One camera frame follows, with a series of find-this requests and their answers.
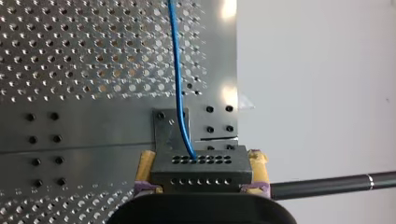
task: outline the hole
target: hole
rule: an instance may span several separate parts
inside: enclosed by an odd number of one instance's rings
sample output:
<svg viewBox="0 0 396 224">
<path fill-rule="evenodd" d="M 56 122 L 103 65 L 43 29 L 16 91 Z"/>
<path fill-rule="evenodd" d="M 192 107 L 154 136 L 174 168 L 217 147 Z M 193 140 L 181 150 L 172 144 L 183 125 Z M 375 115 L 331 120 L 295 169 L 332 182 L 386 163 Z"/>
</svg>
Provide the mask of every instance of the hole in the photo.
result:
<svg viewBox="0 0 396 224">
<path fill-rule="evenodd" d="M 113 60 L 113 62 L 117 63 L 119 61 L 119 56 L 113 55 L 113 57 L 111 57 L 111 59 Z"/>
<path fill-rule="evenodd" d="M 206 112 L 207 113 L 213 113 L 214 111 L 215 111 L 215 108 L 213 106 L 209 105 L 209 106 L 206 107 Z"/>
<path fill-rule="evenodd" d="M 197 179 L 197 184 L 198 185 L 203 185 L 205 183 L 205 181 L 202 178 L 198 178 Z"/>
<path fill-rule="evenodd" d="M 109 28 L 110 28 L 111 31 L 116 31 L 117 30 L 117 27 L 115 25 L 110 25 Z"/>
<path fill-rule="evenodd" d="M 89 92 L 91 89 L 90 89 L 90 87 L 88 87 L 88 86 L 85 86 L 85 87 L 83 87 L 82 88 L 85 92 Z"/>
<path fill-rule="evenodd" d="M 111 41 L 111 46 L 113 46 L 113 47 L 118 47 L 118 46 L 119 46 L 119 43 L 117 43 L 117 40 L 112 40 L 112 41 Z"/>
<path fill-rule="evenodd" d="M 95 40 L 95 45 L 101 48 L 103 46 L 102 40 Z"/>
<path fill-rule="evenodd" d="M 214 184 L 215 183 L 215 181 L 212 179 L 212 178 L 208 178 L 207 180 L 206 180 L 206 184 L 207 185 L 212 185 L 212 184 Z"/>
<path fill-rule="evenodd" d="M 49 117 L 52 119 L 52 120 L 58 120 L 59 119 L 59 114 L 58 113 L 50 113 L 50 115 L 49 115 Z"/>
<path fill-rule="evenodd" d="M 98 61 L 99 63 L 101 63 L 101 62 L 103 61 L 102 55 L 96 56 L 96 61 Z"/>
<path fill-rule="evenodd" d="M 232 107 L 231 105 L 227 105 L 227 106 L 225 107 L 225 110 L 226 110 L 227 112 L 233 112 L 233 107 Z"/>
<path fill-rule="evenodd" d="M 64 15 L 64 14 L 66 14 L 66 13 L 67 13 L 67 9 L 66 9 L 66 8 L 63 8 L 63 7 L 61 7 L 61 8 L 59 9 L 59 13 L 61 13 L 62 15 Z"/>
<path fill-rule="evenodd" d="M 38 140 L 37 140 L 37 137 L 30 136 L 28 141 L 29 141 L 30 144 L 36 144 Z"/>
<path fill-rule="evenodd" d="M 208 132 L 208 133 L 213 133 L 214 131 L 215 131 L 215 129 L 213 128 L 213 127 L 207 127 L 206 128 L 206 131 Z"/>
<path fill-rule="evenodd" d="M 72 58 L 70 56 L 64 56 L 64 61 L 70 63 L 70 61 L 72 61 Z"/>
<path fill-rule="evenodd" d="M 34 114 L 27 114 L 26 115 L 26 119 L 29 120 L 29 121 L 33 121 L 33 120 L 35 120 L 35 115 Z"/>
<path fill-rule="evenodd" d="M 35 40 L 31 40 L 31 41 L 29 41 L 29 45 L 30 45 L 30 47 L 35 47 L 35 46 L 37 46 L 37 42 L 35 41 Z"/>
<path fill-rule="evenodd" d="M 67 31 L 69 29 L 69 26 L 66 25 L 66 24 L 62 24 L 61 28 L 62 28 L 63 31 Z"/>
<path fill-rule="evenodd" d="M 116 13 L 116 11 L 115 11 L 113 8 L 109 8 L 109 9 L 107 10 L 107 12 L 108 12 L 108 14 L 110 14 L 110 15 L 114 15 L 114 14 Z"/>
<path fill-rule="evenodd" d="M 72 77 L 73 76 L 73 72 L 65 72 L 64 74 L 66 75 L 66 77 Z"/>
<path fill-rule="evenodd" d="M 223 183 L 222 179 L 220 179 L 220 178 L 216 179 L 216 184 L 217 185 L 221 185 L 222 183 Z"/>
</svg>

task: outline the black object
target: black object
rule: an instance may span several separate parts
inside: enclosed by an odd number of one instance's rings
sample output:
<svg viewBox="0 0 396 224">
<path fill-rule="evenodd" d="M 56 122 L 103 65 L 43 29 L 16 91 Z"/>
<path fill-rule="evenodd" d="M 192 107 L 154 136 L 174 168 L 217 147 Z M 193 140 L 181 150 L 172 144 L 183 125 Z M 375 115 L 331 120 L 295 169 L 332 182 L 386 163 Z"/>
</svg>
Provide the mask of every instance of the black object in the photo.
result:
<svg viewBox="0 0 396 224">
<path fill-rule="evenodd" d="M 394 187 L 396 187 L 396 172 L 353 175 L 275 183 L 271 185 L 271 198 L 274 200 L 287 200 Z"/>
<path fill-rule="evenodd" d="M 228 125 L 228 126 L 225 128 L 225 130 L 227 130 L 227 132 L 231 133 L 231 132 L 233 132 L 233 126 Z"/>
<path fill-rule="evenodd" d="M 206 112 L 207 113 L 213 113 L 213 111 L 215 111 L 215 108 L 213 108 L 213 106 L 209 105 L 209 106 L 206 107 Z"/>
<path fill-rule="evenodd" d="M 225 107 L 225 110 L 226 110 L 227 112 L 233 112 L 233 107 L 232 107 L 231 105 L 227 105 L 227 106 Z"/>
<path fill-rule="evenodd" d="M 60 142 L 62 142 L 62 137 L 59 134 L 53 135 L 52 141 L 54 143 L 60 143 Z"/>
<path fill-rule="evenodd" d="M 278 203 L 250 194 L 153 194 L 120 207 L 107 224 L 296 224 Z"/>
<path fill-rule="evenodd" d="M 58 164 L 62 164 L 62 163 L 64 163 L 64 158 L 63 157 L 57 157 L 55 159 L 55 162 L 58 163 Z"/>
<path fill-rule="evenodd" d="M 209 126 L 209 127 L 206 128 L 206 131 L 209 132 L 209 133 L 213 133 L 215 131 L 215 129 L 213 127 Z"/>
<path fill-rule="evenodd" d="M 49 117 L 50 117 L 51 119 L 53 119 L 53 120 L 57 120 L 57 119 L 59 119 L 59 114 L 53 112 L 53 113 L 51 113 L 51 114 L 49 115 Z"/>
<path fill-rule="evenodd" d="M 28 141 L 30 144 L 36 144 L 38 140 L 37 140 L 37 137 L 30 136 Z"/>
<path fill-rule="evenodd" d="M 33 184 L 36 188 L 40 188 L 43 186 L 43 181 L 40 179 L 35 180 L 35 183 Z"/>
<path fill-rule="evenodd" d="M 38 166 L 38 165 L 40 165 L 41 164 L 41 160 L 40 159 L 34 159 L 34 160 L 32 160 L 32 165 L 33 166 Z"/>
<path fill-rule="evenodd" d="M 67 182 L 66 182 L 66 179 L 65 179 L 65 178 L 60 178 L 60 179 L 58 179 L 57 183 L 58 183 L 58 185 L 63 186 L 63 185 L 65 185 Z"/>
<path fill-rule="evenodd" d="M 33 121 L 33 120 L 35 120 L 35 115 L 34 114 L 27 114 L 26 115 L 26 119 L 29 120 L 29 121 Z"/>
</svg>

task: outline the screw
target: screw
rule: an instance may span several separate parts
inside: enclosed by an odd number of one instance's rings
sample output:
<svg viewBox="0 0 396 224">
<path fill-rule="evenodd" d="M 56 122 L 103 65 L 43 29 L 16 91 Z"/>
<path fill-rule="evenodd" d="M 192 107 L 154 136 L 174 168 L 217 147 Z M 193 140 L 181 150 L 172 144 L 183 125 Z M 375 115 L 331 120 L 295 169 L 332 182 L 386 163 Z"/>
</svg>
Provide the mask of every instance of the screw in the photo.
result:
<svg viewBox="0 0 396 224">
<path fill-rule="evenodd" d="M 29 121 L 33 121 L 33 120 L 35 120 L 35 115 L 34 114 L 27 114 L 26 115 L 26 119 L 29 120 Z"/>
<path fill-rule="evenodd" d="M 57 183 L 58 183 L 58 185 L 63 186 L 63 185 L 66 184 L 66 179 L 65 179 L 65 178 L 60 178 L 60 179 L 57 181 Z"/>
<path fill-rule="evenodd" d="M 55 159 L 55 162 L 58 163 L 58 164 L 62 164 L 62 163 L 64 163 L 64 158 L 63 157 L 58 157 L 58 158 Z"/>
<path fill-rule="evenodd" d="M 213 127 L 209 126 L 209 127 L 206 128 L 206 131 L 209 132 L 209 133 L 213 133 L 215 131 L 215 129 Z"/>
<path fill-rule="evenodd" d="M 163 112 L 159 112 L 158 114 L 157 114 L 157 119 L 165 119 L 165 114 L 163 113 Z"/>
<path fill-rule="evenodd" d="M 52 141 L 55 142 L 55 143 L 60 143 L 62 141 L 62 137 L 59 134 L 54 135 L 52 137 Z"/>
<path fill-rule="evenodd" d="M 35 183 L 33 183 L 33 185 L 34 185 L 36 188 L 40 188 L 41 186 L 43 186 L 43 181 L 40 180 L 40 179 L 37 179 L 37 180 L 35 180 Z"/>
<path fill-rule="evenodd" d="M 209 105 L 209 106 L 206 107 L 206 112 L 207 113 L 213 113 L 213 111 L 215 111 L 215 108 L 213 108 L 213 106 Z"/>
<path fill-rule="evenodd" d="M 227 106 L 225 107 L 225 110 L 226 110 L 227 112 L 233 112 L 233 107 L 232 107 L 231 105 L 227 105 Z"/>
<path fill-rule="evenodd" d="M 233 126 L 228 125 L 228 126 L 225 128 L 225 130 L 227 130 L 227 132 L 231 133 L 231 132 L 233 132 Z"/>
<path fill-rule="evenodd" d="M 229 150 L 234 150 L 234 149 L 235 149 L 235 147 L 234 147 L 234 146 L 231 146 L 231 145 L 227 145 L 226 149 L 229 149 Z"/>
<path fill-rule="evenodd" d="M 41 160 L 40 159 L 34 159 L 33 161 L 32 161 L 32 165 L 33 166 L 38 166 L 38 165 L 40 165 L 41 164 Z"/>
<path fill-rule="evenodd" d="M 59 119 L 59 114 L 58 113 L 50 113 L 49 117 L 53 120 Z"/>
<path fill-rule="evenodd" d="M 36 144 L 38 140 L 37 140 L 37 137 L 30 136 L 28 141 L 30 144 Z"/>
</svg>

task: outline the screw head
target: screw head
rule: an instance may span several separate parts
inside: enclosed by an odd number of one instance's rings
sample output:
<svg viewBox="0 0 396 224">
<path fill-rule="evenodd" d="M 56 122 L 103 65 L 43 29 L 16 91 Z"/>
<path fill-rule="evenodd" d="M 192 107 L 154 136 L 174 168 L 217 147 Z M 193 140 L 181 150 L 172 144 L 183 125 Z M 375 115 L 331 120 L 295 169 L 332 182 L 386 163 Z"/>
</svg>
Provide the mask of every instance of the screw head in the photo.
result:
<svg viewBox="0 0 396 224">
<path fill-rule="evenodd" d="M 37 179 L 37 180 L 35 180 L 35 182 L 33 183 L 33 185 L 34 185 L 36 188 L 40 188 L 41 186 L 43 186 L 43 181 L 40 180 L 40 179 Z"/>
<path fill-rule="evenodd" d="M 165 119 L 165 114 L 163 112 L 158 112 L 157 119 Z"/>
<path fill-rule="evenodd" d="M 65 178 L 60 178 L 60 179 L 58 179 L 57 183 L 58 183 L 58 185 L 63 186 L 63 185 L 65 185 L 67 182 L 66 182 L 66 179 L 65 179 Z"/>
<path fill-rule="evenodd" d="M 38 139 L 37 139 L 36 136 L 30 136 L 28 141 L 29 141 L 30 144 L 36 144 Z"/>
<path fill-rule="evenodd" d="M 225 130 L 227 130 L 227 132 L 231 133 L 231 132 L 233 132 L 233 126 L 228 125 L 228 126 L 225 128 Z"/>
<path fill-rule="evenodd" d="M 227 105 L 227 106 L 225 107 L 225 110 L 226 110 L 227 112 L 233 112 L 233 106 Z"/>
<path fill-rule="evenodd" d="M 55 162 L 58 163 L 58 164 L 62 164 L 62 163 L 64 163 L 64 158 L 63 157 L 57 157 L 55 159 Z"/>
<path fill-rule="evenodd" d="M 60 143 L 60 142 L 62 142 L 62 137 L 61 137 L 59 134 L 56 134 L 56 135 L 54 135 L 54 136 L 52 137 L 52 141 L 53 141 L 54 143 Z"/>
<path fill-rule="evenodd" d="M 39 158 L 32 160 L 32 165 L 33 166 L 38 166 L 41 164 L 41 160 Z"/>
<path fill-rule="evenodd" d="M 209 132 L 209 133 L 213 133 L 215 131 L 215 129 L 213 127 L 209 126 L 209 127 L 206 128 L 206 131 Z"/>
<path fill-rule="evenodd" d="M 34 114 L 27 114 L 26 115 L 26 119 L 29 120 L 29 121 L 33 121 L 33 120 L 35 120 L 35 115 Z"/>
<path fill-rule="evenodd" d="M 213 106 L 209 105 L 209 106 L 206 107 L 206 112 L 207 113 L 213 113 L 213 111 L 215 111 L 215 108 L 213 108 Z"/>
</svg>

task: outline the metal sheet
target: metal sheet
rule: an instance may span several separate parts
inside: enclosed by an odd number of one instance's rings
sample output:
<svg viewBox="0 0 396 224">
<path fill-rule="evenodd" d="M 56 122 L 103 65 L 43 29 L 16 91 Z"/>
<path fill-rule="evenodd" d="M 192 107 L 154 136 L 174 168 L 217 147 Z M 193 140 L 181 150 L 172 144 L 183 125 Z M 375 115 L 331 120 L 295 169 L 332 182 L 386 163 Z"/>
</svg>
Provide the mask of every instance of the metal sheet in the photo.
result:
<svg viewBox="0 0 396 224">
<path fill-rule="evenodd" d="M 152 109 L 176 105 L 165 2 L 0 1 L 0 223 L 99 223 L 71 196 L 130 197 L 140 152 L 153 148 Z M 201 149 L 236 145 L 235 17 L 221 14 L 229 1 L 178 2 L 191 139 Z M 47 200 L 70 206 L 51 212 Z M 122 203 L 113 200 L 93 210 L 105 217 Z"/>
<path fill-rule="evenodd" d="M 0 151 L 153 142 L 151 109 L 175 106 L 163 2 L 2 1 Z M 225 2 L 180 1 L 177 10 L 194 141 L 237 136 L 235 22 L 221 17 Z M 206 112 L 209 105 L 213 113 Z M 227 112 L 227 105 L 234 110 Z M 51 112 L 60 119 L 49 119 Z M 36 120 L 26 120 L 30 113 Z M 62 142 L 52 141 L 55 134 Z"/>
</svg>

